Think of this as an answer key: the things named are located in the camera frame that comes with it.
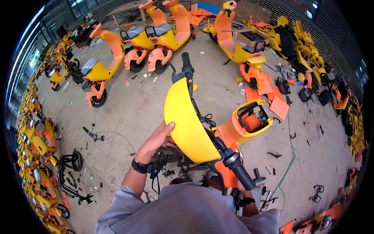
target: screwdriver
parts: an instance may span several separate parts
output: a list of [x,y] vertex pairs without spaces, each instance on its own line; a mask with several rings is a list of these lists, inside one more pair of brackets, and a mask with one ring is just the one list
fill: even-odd
[[273,162],[273,175],[276,175],[275,167],[274,167],[274,162]]

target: person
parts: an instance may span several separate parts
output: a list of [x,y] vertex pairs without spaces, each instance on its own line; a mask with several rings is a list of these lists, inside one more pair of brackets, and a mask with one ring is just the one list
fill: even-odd
[[[148,164],[160,146],[176,147],[168,135],[174,126],[173,122],[168,125],[162,122],[140,147],[134,161]],[[243,206],[242,216],[235,214],[233,197],[222,196],[217,189],[219,186],[214,185],[214,176],[209,179],[209,186],[176,178],[161,190],[157,200],[149,204],[140,198],[146,178],[147,173],[139,173],[130,167],[111,206],[97,221],[97,234],[278,233],[278,209],[259,214],[256,204],[251,202]],[[252,192],[246,191],[240,182],[237,186],[244,198],[252,198]]]

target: kickstand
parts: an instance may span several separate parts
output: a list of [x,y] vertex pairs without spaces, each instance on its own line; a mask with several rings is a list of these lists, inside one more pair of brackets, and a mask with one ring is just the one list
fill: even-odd
[[231,61],[231,59],[227,60],[226,62],[223,63],[223,65],[228,64]]

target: green cable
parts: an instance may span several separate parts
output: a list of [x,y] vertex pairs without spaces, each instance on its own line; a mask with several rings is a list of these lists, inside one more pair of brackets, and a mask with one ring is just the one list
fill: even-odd
[[290,126],[289,126],[289,117],[288,117],[288,115],[287,115],[287,118],[288,118],[289,141],[291,142],[292,154],[293,154],[294,156],[292,157],[292,160],[291,160],[291,162],[289,163],[289,166],[288,166],[288,168],[287,168],[287,170],[286,170],[286,173],[284,173],[283,178],[281,179],[281,181],[279,182],[279,184],[277,185],[277,187],[275,188],[275,190],[274,190],[274,192],[273,192],[273,195],[274,195],[275,191],[277,191],[277,189],[279,188],[280,191],[281,191],[281,193],[282,193],[282,195],[283,195],[284,203],[283,203],[283,208],[282,208],[281,212],[283,211],[284,206],[286,205],[286,196],[284,195],[284,192],[283,192],[283,190],[282,190],[282,188],[281,188],[281,184],[282,184],[284,178],[286,177],[286,175],[287,175],[289,169],[291,168],[292,163],[294,163],[294,160],[295,160],[295,157],[296,157],[296,155],[295,155],[295,150],[294,150],[294,146],[293,146],[293,144],[292,144],[292,139],[291,139],[291,130],[290,130]]

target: gray t-shirt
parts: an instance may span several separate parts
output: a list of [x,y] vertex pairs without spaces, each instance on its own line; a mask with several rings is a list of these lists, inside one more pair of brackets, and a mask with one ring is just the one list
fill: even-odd
[[222,196],[201,182],[164,187],[159,199],[149,204],[122,185],[108,211],[97,221],[96,234],[114,233],[251,233],[278,234],[278,209],[252,217],[232,211],[233,197]]

